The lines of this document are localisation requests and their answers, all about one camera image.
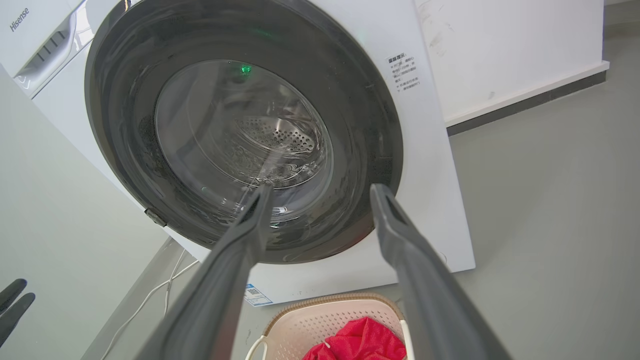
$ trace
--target laundry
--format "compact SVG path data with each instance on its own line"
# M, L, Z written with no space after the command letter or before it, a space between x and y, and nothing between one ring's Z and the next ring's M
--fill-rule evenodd
M311 348L303 360L402 360L403 342L372 318L347 323L335 336Z

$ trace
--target door glass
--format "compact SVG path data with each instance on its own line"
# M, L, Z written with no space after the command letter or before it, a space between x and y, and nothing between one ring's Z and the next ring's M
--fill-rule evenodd
M297 218L331 179L324 122L291 84L256 65L213 60L182 69L160 93L156 130L169 166L224 222L262 183L274 188L272 223Z

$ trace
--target brown basket rim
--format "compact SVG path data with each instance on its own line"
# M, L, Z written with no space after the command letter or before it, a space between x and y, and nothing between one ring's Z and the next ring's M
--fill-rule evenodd
M371 292L366 292L366 293L346 293L346 294L337 294L337 295L316 297L316 298L313 298L313 299L308 299L308 300L304 300L304 301L301 301L301 302L297 302L295 304L291 304L291 305L285 307L284 309L282 309L278 314L276 314L276 316L273 317L273 319L271 319L271 321L269 322L267 327L264 329L264 332L262 333L262 335L263 336L268 336L269 335L269 331L271 331L271 328L274 326L274 324L276 324L276 322L281 317L283 317L287 313L290 313L291 311L302 309L303 307L308 307L308 306L327 304L327 303L330 303L330 302L347 301L347 300L377 300L377 301L383 302L388 307L391 307L391 309L396 313L396 316L398 317L398 319L400 321L404 320L404 315L402 314L402 311L400 311L400 308L396 305L396 303L391 301L391 300L389 300L388 298L380 295L380 294L371 293Z

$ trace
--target baseboard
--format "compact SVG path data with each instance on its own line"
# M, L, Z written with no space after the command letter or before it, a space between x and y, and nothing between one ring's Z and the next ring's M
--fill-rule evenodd
M507 99L501 99L476 110L455 115L445 120L449 136L603 83L606 80L608 69L609 62L603 61L597 66L583 70L572 76L521 92Z

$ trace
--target washing machine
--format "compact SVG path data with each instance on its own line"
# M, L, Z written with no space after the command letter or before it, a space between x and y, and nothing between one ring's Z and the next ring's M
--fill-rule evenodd
M372 183L452 272L475 267L413 0L24 3L4 67L200 261L273 185L254 306L397 281L372 233Z

